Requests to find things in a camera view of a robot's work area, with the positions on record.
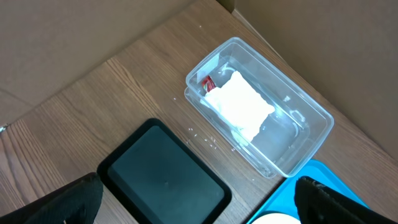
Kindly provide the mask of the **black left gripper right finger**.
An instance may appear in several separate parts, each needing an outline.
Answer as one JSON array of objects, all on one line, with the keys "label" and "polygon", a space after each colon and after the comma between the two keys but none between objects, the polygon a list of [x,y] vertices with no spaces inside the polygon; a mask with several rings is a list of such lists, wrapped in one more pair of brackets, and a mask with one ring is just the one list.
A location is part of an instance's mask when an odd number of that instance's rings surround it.
[{"label": "black left gripper right finger", "polygon": [[397,224],[308,176],[296,181],[294,202],[302,224]]}]

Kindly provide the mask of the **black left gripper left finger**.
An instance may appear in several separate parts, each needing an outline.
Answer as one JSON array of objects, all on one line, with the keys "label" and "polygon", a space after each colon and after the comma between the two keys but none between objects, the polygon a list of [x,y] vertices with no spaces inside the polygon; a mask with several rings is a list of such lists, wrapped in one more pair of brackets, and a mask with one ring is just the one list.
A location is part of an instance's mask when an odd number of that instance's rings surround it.
[{"label": "black left gripper left finger", "polygon": [[96,172],[84,175],[50,194],[1,217],[1,223],[94,222],[103,197]]}]

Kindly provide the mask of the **white napkin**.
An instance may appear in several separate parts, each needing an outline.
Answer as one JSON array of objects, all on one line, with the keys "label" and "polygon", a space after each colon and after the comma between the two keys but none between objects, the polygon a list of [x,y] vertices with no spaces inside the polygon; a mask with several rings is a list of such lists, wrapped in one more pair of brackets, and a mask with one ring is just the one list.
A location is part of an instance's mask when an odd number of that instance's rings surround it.
[{"label": "white napkin", "polygon": [[201,102],[208,102],[248,141],[259,134],[263,122],[275,111],[239,71],[233,72],[222,87],[206,93]]}]

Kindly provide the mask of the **red snack wrapper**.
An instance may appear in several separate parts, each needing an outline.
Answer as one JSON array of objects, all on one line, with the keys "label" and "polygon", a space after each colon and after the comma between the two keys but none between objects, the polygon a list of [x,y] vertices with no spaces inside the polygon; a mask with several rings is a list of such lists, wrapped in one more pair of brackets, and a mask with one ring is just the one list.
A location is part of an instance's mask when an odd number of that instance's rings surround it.
[{"label": "red snack wrapper", "polygon": [[206,76],[206,77],[203,79],[201,85],[202,85],[202,88],[203,88],[207,93],[210,92],[211,90],[213,90],[214,88],[216,88],[216,85],[215,85],[214,81],[211,79],[211,77],[210,77],[209,75]]}]

